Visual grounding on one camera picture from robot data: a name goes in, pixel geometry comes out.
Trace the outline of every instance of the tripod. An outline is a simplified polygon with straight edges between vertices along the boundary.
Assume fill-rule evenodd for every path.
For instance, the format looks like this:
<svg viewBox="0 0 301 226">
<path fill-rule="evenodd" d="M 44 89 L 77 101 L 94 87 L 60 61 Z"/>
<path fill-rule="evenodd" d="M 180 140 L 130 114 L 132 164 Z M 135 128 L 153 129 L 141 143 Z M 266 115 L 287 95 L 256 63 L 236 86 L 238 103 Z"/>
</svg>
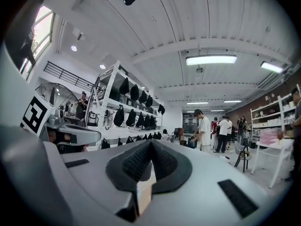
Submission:
<svg viewBox="0 0 301 226">
<path fill-rule="evenodd" d="M 237 158 L 237 161 L 234 165 L 234 167 L 236 168 L 240 162 L 240 160 L 243 158 L 244 159 L 244 168 L 243 168 L 243 172 L 245 172 L 245 167 L 246 169 L 248 169 L 248 164 L 249 164 L 249 160 L 246 159 L 246 157 L 249 156 L 250 154 L 250 151 L 249 151 L 249 146 L 248 146 L 248 138 L 244 138 L 243 140 L 243 146 L 244 146 L 244 149 L 240 151 L 239 155 L 238 155 L 238 158 Z"/>
</svg>

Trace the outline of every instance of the white table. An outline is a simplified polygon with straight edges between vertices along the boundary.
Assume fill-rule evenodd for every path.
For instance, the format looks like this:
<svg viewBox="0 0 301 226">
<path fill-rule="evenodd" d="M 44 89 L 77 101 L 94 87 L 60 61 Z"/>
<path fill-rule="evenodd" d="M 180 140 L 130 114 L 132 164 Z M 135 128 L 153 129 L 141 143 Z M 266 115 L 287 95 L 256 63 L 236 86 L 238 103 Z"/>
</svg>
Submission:
<svg viewBox="0 0 301 226">
<path fill-rule="evenodd" d="M 279 155 L 269 154 L 269 153 L 265 152 L 265 150 L 259 150 L 260 146 L 278 149 L 280 151 L 280 153 L 279 153 Z M 282 139 L 280 141 L 278 139 L 275 139 L 275 143 L 270 144 L 270 145 L 263 144 L 260 141 L 257 142 L 255 164 L 254 164 L 254 167 L 252 169 L 251 174 L 253 174 L 254 171 L 255 171 L 255 168 L 256 168 L 256 165 L 257 165 L 257 161 L 258 161 L 259 153 L 263 153 L 263 154 L 266 154 L 266 155 L 271 155 L 271 156 L 278 157 L 278 163 L 277 163 L 277 166 L 276 166 L 276 170 L 274 172 L 272 181 L 271 181 L 271 183 L 269 185 L 269 188 L 272 188 L 273 185 L 274 185 L 274 183 L 275 183 L 275 181 L 276 181 L 278 172 L 280 170 L 281 163 L 282 163 L 283 159 L 285 159 L 286 157 L 289 157 L 291 155 L 292 148 L 293 148 L 293 140 L 291 140 L 291 139 Z"/>
</svg>

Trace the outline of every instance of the fluorescent ceiling light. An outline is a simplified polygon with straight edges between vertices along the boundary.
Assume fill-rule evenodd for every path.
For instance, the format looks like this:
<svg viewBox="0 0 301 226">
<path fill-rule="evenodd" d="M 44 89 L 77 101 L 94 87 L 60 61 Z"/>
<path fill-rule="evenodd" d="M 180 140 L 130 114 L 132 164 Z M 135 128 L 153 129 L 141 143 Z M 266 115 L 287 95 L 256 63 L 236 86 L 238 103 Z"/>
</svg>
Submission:
<svg viewBox="0 0 301 226">
<path fill-rule="evenodd" d="M 77 47 L 76 47 L 76 46 L 74 46 L 74 45 L 72 45 L 72 46 L 71 46 L 71 49 L 72 49 L 74 52 L 76 52 L 76 51 L 77 51 Z"/>
<path fill-rule="evenodd" d="M 208 104 L 209 102 L 188 102 L 188 105 Z"/>
<path fill-rule="evenodd" d="M 281 73 L 283 71 L 283 68 L 277 67 L 277 66 L 269 64 L 267 62 L 263 62 L 260 65 L 260 67 L 263 68 L 263 69 L 271 70 L 271 71 L 276 72 L 276 73 Z"/>
<path fill-rule="evenodd" d="M 237 57 L 235 55 L 204 55 L 186 58 L 187 65 L 203 64 L 234 64 Z"/>
<path fill-rule="evenodd" d="M 224 103 L 239 103 L 241 100 L 225 100 Z"/>
</svg>

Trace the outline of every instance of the metal shelving unit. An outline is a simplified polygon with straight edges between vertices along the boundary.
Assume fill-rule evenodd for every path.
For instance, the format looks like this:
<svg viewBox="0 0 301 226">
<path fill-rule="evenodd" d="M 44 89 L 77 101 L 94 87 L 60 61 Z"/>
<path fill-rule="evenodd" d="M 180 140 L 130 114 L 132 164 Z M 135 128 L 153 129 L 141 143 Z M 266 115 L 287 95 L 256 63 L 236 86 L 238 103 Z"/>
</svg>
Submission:
<svg viewBox="0 0 301 226">
<path fill-rule="evenodd" d="M 298 84 L 297 84 L 297 88 L 298 88 L 298 91 L 299 91 L 299 93 L 301 95 L 300 87 L 299 87 Z M 290 97 L 291 97 L 290 94 L 287 95 L 287 96 L 284 96 L 284 97 L 278 96 L 276 101 L 274 101 L 274 102 L 272 102 L 272 103 L 270 103 L 268 105 L 262 106 L 260 108 L 255 109 L 255 110 L 250 109 L 250 112 L 251 112 L 251 121 L 252 121 L 252 140 L 253 141 L 259 141 L 259 136 L 257 134 L 253 133 L 256 130 L 266 129 L 266 128 L 273 128 L 273 127 L 281 127 L 282 131 L 285 130 L 285 125 L 289 125 L 289 123 L 284 123 L 285 113 L 291 112 L 292 110 L 294 110 L 296 108 L 294 106 L 294 107 L 291 107 L 289 109 L 283 110 L 283 101 L 289 99 Z M 269 109 L 271 107 L 277 107 L 277 109 L 279 109 L 279 112 L 276 112 L 276 113 L 273 113 L 273 114 L 269 114 L 269 115 L 265 115 L 265 116 L 262 116 L 262 117 L 253 117 L 253 113 L 254 112 L 264 111 L 264 110 L 267 110 L 267 109 Z M 278 116 L 278 115 L 280 115 L 280 121 L 281 121 L 281 123 L 277 123 L 277 124 L 273 124 L 273 125 L 262 125 L 262 126 L 256 126 L 254 124 L 255 120 L 265 119 L 265 118 L 270 119 L 271 117 L 275 117 L 275 116 Z"/>
<path fill-rule="evenodd" d="M 100 74 L 93 86 L 91 96 L 89 98 L 89 103 L 87 105 L 87 112 L 86 112 L 86 117 L 85 121 L 88 121 L 88 115 L 90 111 L 94 111 L 95 113 L 99 114 L 99 120 L 98 120 L 98 126 L 97 127 L 89 127 L 91 129 L 100 131 L 102 134 L 102 139 L 106 138 L 106 140 L 110 143 L 115 143 L 115 140 L 118 138 L 124 138 L 124 137 L 136 137 L 136 136 L 141 136 L 144 134 L 153 134 L 154 132 L 158 132 L 159 129 L 156 130 L 133 130 L 133 129 L 128 129 L 128 128 L 115 128 L 115 127 L 110 127 L 108 130 L 104 128 L 103 123 L 105 120 L 105 111 L 107 109 L 117 111 L 120 106 L 123 106 L 124 112 L 125 113 L 130 113 L 130 111 L 133 109 L 137 115 L 142 113 L 144 116 L 149 115 L 150 117 L 153 116 L 157 120 L 157 127 L 162 128 L 162 123 L 163 123 L 163 116 L 161 114 L 155 115 L 151 114 L 147 111 L 141 110 L 140 108 L 136 108 L 134 106 L 127 105 L 125 103 L 121 103 L 120 101 L 113 100 L 109 98 L 110 92 L 112 89 L 119 90 L 119 87 L 121 86 L 122 82 L 124 81 L 125 78 L 128 78 L 129 82 L 129 87 L 131 89 L 132 86 L 137 84 L 134 82 L 131 78 L 129 78 L 126 73 L 124 72 L 123 68 L 120 65 L 120 62 L 118 61 L 115 65 L 111 66 L 106 72 Z M 102 100 L 98 99 L 97 92 L 100 88 L 103 86 L 106 86 L 106 90 L 104 93 L 104 97 Z M 145 91 L 140 85 L 138 85 L 139 89 L 139 94 L 141 95 L 142 91 Z M 158 108 L 161 103 L 160 101 L 156 100 L 153 98 L 153 105 L 152 108 Z"/>
</svg>

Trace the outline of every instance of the window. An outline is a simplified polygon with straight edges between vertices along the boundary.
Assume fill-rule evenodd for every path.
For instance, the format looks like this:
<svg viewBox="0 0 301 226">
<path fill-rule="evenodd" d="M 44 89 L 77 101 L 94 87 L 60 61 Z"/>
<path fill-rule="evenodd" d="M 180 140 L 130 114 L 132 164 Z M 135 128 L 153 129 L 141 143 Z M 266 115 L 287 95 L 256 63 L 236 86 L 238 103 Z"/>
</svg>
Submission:
<svg viewBox="0 0 301 226">
<path fill-rule="evenodd" d="M 54 13 L 45 6 L 42 6 L 38 12 L 34 23 L 34 37 L 32 41 L 32 53 L 36 61 L 51 42 L 54 16 Z M 31 62 L 26 59 L 20 69 L 23 78 L 28 78 L 32 68 Z"/>
</svg>

